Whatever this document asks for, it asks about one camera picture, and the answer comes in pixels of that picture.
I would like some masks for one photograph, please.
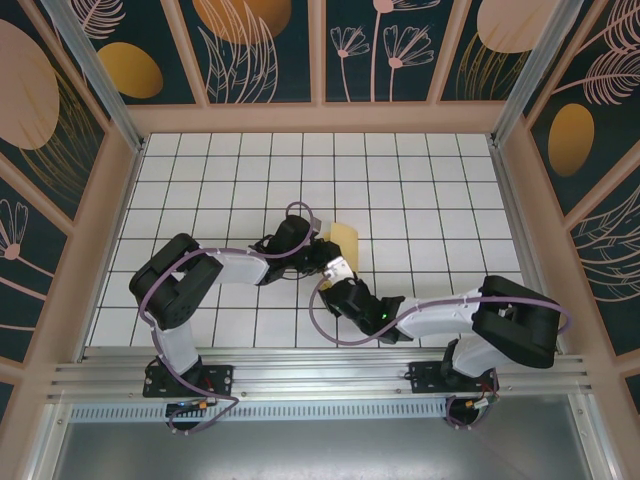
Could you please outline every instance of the leaf illustration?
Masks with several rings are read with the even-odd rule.
[[[583,84],[589,103],[621,105],[621,100],[640,84],[640,50],[626,53],[610,50],[600,55],[579,83]]]
[[[108,38],[126,15],[122,0],[71,0],[71,7],[87,37],[96,40]]]
[[[616,0],[607,19],[604,40],[617,52],[635,50],[640,45],[640,0]]]

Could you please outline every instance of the black grid line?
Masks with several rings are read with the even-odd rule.
[[[242,148],[242,137],[244,136],[244,134],[240,134],[240,142],[238,143],[238,154],[240,154],[240,149]],[[236,162],[236,171],[234,174],[234,178],[238,178],[238,168],[240,167],[240,160],[238,159],[238,161]],[[231,207],[229,207],[229,220],[227,222],[227,240],[224,243],[225,247],[229,246],[229,232],[231,231],[231,216],[233,214],[232,212],[232,208],[233,208],[233,197],[236,193],[236,182],[233,183],[233,191],[231,192]],[[213,335],[211,336],[211,346],[213,347],[214,343],[216,342],[216,330],[218,329],[218,313],[220,312],[220,299],[222,298],[222,285],[220,285],[218,287],[218,301],[216,303],[216,319],[215,319],[215,323],[213,324]]]
[[[269,202],[269,175],[271,173],[271,153],[273,152],[273,133],[271,134],[271,142],[269,144],[269,157],[267,158],[267,189],[264,195],[264,218],[262,219],[262,234],[264,235],[265,229],[267,228],[267,203]],[[233,205],[234,198],[231,197],[231,205]],[[260,292],[262,291],[262,287],[258,287],[258,293],[256,294],[256,321],[253,324],[253,348],[256,347],[256,335],[258,334],[258,314],[260,313]]]
[[[398,151],[398,136],[396,134],[393,135],[393,138],[396,142],[396,152]],[[413,254],[411,253],[411,242],[409,241],[409,221],[407,219],[407,209],[404,202],[404,188],[402,186],[402,169],[400,168],[400,157],[396,157],[398,161],[398,178],[400,179],[400,195],[402,196],[402,215],[404,216],[404,230],[407,235],[407,252],[409,252],[409,270],[411,270],[411,290],[413,298],[416,298],[416,281],[413,276]],[[431,165],[431,159],[427,158],[427,162]],[[422,348],[422,339],[418,339],[418,346]]]

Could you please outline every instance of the white tile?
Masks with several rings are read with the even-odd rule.
[[[165,208],[196,208],[200,196],[199,182],[171,182]]]
[[[302,178],[302,157],[271,157],[269,180],[296,180]]]
[[[376,294],[379,297],[413,297],[411,272],[376,273]]]
[[[173,156],[178,151],[179,141],[179,133],[154,133],[151,135],[145,155]]]
[[[233,208],[264,208],[267,201],[267,182],[236,182]]]
[[[427,133],[427,144],[431,156],[460,155],[458,142],[453,133]]]
[[[462,153],[462,155],[479,157],[489,156],[489,145],[487,143],[487,136],[484,134],[459,133],[458,143],[460,144],[460,152]]]
[[[371,238],[369,210],[337,210],[336,222],[355,228],[358,238]]]
[[[241,133],[214,133],[211,135],[209,155],[238,155]]]
[[[489,157],[463,157],[464,171],[468,181],[495,182],[496,172]]]
[[[285,209],[287,205],[298,200],[300,200],[300,183],[269,182],[267,208]]]
[[[478,240],[446,240],[449,270],[452,272],[484,272],[484,260]]]
[[[397,155],[393,133],[366,133],[367,155]]]
[[[301,133],[274,133],[271,143],[271,155],[302,154]]]
[[[155,238],[162,210],[129,210],[122,238]]]
[[[400,182],[370,182],[371,208],[402,208]]]
[[[132,347],[153,347],[153,340],[151,339],[151,329],[149,325],[144,323],[141,319],[136,322],[135,329],[133,331],[133,339],[131,340]]]
[[[232,210],[229,238],[262,238],[265,210]]]
[[[511,238],[504,210],[475,210],[480,238]]]
[[[304,157],[302,180],[333,181],[333,157]]]
[[[478,238],[473,210],[440,210],[444,238]]]
[[[136,322],[135,308],[102,308],[93,331],[93,347],[128,347]]]
[[[295,310],[258,310],[256,347],[293,348],[295,342]]]
[[[294,273],[287,273],[287,277],[293,278],[294,276]],[[316,288],[319,281],[320,278],[317,275],[312,275],[310,277],[305,277],[298,280],[298,308],[309,308],[311,293],[313,292],[313,289]],[[293,283],[294,285],[296,284],[296,282],[289,280],[283,280],[283,282]],[[314,308],[324,308],[322,300],[320,299],[320,295],[316,295],[313,305]]]
[[[358,272],[373,271],[373,245],[371,240],[358,240]]]
[[[336,155],[364,155],[364,133],[336,133]]]
[[[407,238],[402,210],[371,210],[372,238]]]
[[[477,290],[484,283],[484,277],[484,273],[451,273],[453,293],[462,295],[463,293]]]
[[[227,238],[229,210],[198,210],[193,236],[198,238]]]
[[[178,155],[207,155],[210,133],[183,133],[178,146]]]
[[[338,340],[345,342],[355,342],[366,338],[367,335],[362,333],[355,323],[346,317],[338,318]],[[338,348],[378,348],[378,342],[372,340],[362,345],[343,346],[339,345]]]
[[[522,274],[520,272],[489,272],[489,275],[498,275],[500,277],[506,278],[507,280],[511,280],[518,285],[525,286],[524,278],[522,278]]]
[[[409,272],[406,240],[374,240],[373,260],[376,272]]]
[[[436,208],[436,193],[431,182],[402,182],[405,208]]]
[[[367,180],[365,157],[336,157],[336,180]]]
[[[211,348],[213,344],[213,330],[216,326],[216,310],[199,308],[189,320],[191,335],[196,348]]]
[[[136,272],[149,261],[153,250],[153,240],[121,240],[118,245],[113,269],[122,272]]]
[[[469,182],[473,208],[504,208],[497,183]]]
[[[288,278],[295,278],[296,273],[286,273]],[[278,280],[270,285],[260,287],[258,302],[260,308],[294,308],[298,295],[298,285],[293,280]]]
[[[158,238],[173,238],[179,233],[191,235],[195,218],[195,210],[164,210]]]
[[[520,263],[511,240],[482,240],[482,251],[487,270],[493,272],[519,272]]]
[[[367,183],[336,183],[336,208],[369,208]]]
[[[336,317],[331,315],[327,310],[314,310],[313,315],[318,325],[328,335],[336,338],[338,333],[336,330]],[[309,311],[307,309],[298,312],[298,348],[325,347],[335,348],[336,344],[324,338],[311,323]]]
[[[136,307],[136,298],[129,291],[129,282],[133,277],[129,272],[111,272],[106,284],[102,307]]]
[[[202,181],[207,157],[177,157],[171,181]]]
[[[233,183],[204,182],[198,208],[229,208],[233,198]]]
[[[200,302],[200,308],[218,308],[220,285],[212,285]]]
[[[442,240],[409,240],[409,250],[414,271],[446,272],[449,270]]]
[[[409,238],[442,238],[437,210],[405,210]]]
[[[333,155],[333,133],[305,133],[303,155]]]
[[[304,182],[302,184],[302,201],[314,208],[333,208],[332,182]]]
[[[258,287],[255,285],[234,283],[222,285],[220,288],[220,308],[256,308],[257,305]]]
[[[369,181],[397,182],[400,180],[397,157],[367,157]]]
[[[451,295],[451,279],[448,273],[414,273],[415,296],[420,300]]]
[[[460,157],[431,157],[433,179],[436,182],[464,182]]]
[[[214,347],[253,347],[256,311],[218,310]]]
[[[398,155],[429,155],[424,133],[396,133]]]
[[[237,168],[238,157],[208,157],[204,180],[235,180]]]
[[[263,235],[274,235],[284,220],[284,210],[267,210]]]
[[[269,178],[269,157],[240,157],[237,180],[261,180]]]
[[[168,185],[166,182],[138,182],[131,208],[162,208]]]
[[[271,155],[271,134],[243,133],[240,155]]]
[[[399,157],[398,160],[402,180],[415,182],[433,180],[429,157]]]
[[[138,181],[169,181],[175,157],[145,157]]]
[[[471,208],[467,184],[463,182],[436,182],[439,208]]]

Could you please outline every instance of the purple cable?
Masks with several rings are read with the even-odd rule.
[[[179,415],[180,413],[186,411],[187,409],[178,409],[178,410],[176,410],[171,415],[171,417],[169,417],[169,426],[172,428],[174,433],[180,432],[182,435],[186,436],[186,435],[189,435],[189,433],[201,432],[202,430],[204,430],[204,429],[210,427],[211,425],[213,425],[220,417],[222,417],[229,410],[231,410],[233,407],[235,407],[240,400],[237,397],[232,397],[232,396],[220,395],[220,394],[217,394],[217,393],[212,393],[212,392],[209,392],[207,390],[203,390],[201,388],[198,388],[195,385],[191,385],[184,378],[182,378],[178,372],[176,372],[174,370],[174,368],[171,366],[171,364],[169,363],[168,359],[166,358],[166,356],[164,354],[164,351],[162,349],[162,346],[160,345],[160,342],[158,341],[158,335],[157,335],[157,332],[156,332],[156,328],[157,328],[156,321],[153,318],[147,316],[147,305],[149,304],[149,301],[151,300],[151,297],[156,292],[156,290],[158,290],[158,288],[160,287],[162,282],[164,282],[167,278],[169,278],[169,276],[173,272],[175,272],[180,266],[182,266],[184,263],[188,262],[192,258],[197,257],[199,255],[204,255],[205,253],[214,253],[214,254],[217,254],[217,255],[219,255],[221,253],[235,253],[235,254],[240,254],[240,255],[250,255],[250,256],[253,256],[253,257],[263,258],[263,259],[278,259],[278,258],[288,257],[288,256],[293,255],[294,253],[298,252],[302,247],[304,247],[306,245],[306,243],[311,238],[311,235],[313,235],[313,225],[315,223],[315,218],[313,217],[313,212],[311,211],[311,208],[309,208],[309,206],[304,202],[292,202],[289,205],[287,205],[287,209],[285,211],[285,216],[289,215],[289,211],[291,210],[291,207],[293,207],[295,205],[300,205],[309,214],[309,231],[307,232],[307,235],[305,236],[304,240],[302,242],[300,242],[300,244],[297,247],[289,250],[288,252],[278,253],[278,254],[261,254],[261,253],[253,252],[251,250],[242,250],[242,249],[239,249],[239,248],[215,248],[215,247],[209,247],[209,248],[200,248],[198,250],[194,250],[193,252],[190,252],[187,255],[185,255],[184,257],[180,258],[177,262],[175,262],[173,265],[171,265],[171,267],[169,267],[166,272],[164,272],[162,275],[160,275],[158,280],[156,280],[156,282],[151,286],[151,288],[149,289],[147,294],[142,299],[142,302],[140,303],[140,307],[138,308],[138,315],[140,315],[140,318],[151,327],[151,339],[153,340],[153,345],[155,346],[155,348],[156,348],[156,350],[158,352],[158,358],[160,358],[160,360],[162,361],[164,366],[167,368],[169,373],[182,386],[192,390],[195,393],[198,393],[198,394],[202,395],[205,398],[216,398],[218,400],[228,400],[228,401],[232,402],[231,405],[229,405],[228,407],[223,409],[220,413],[218,413],[211,420],[208,420],[205,423],[200,423],[197,426],[195,426],[194,428],[189,429],[189,430],[184,430],[184,431],[176,429],[174,424],[173,424],[173,420],[176,418],[177,415]]]

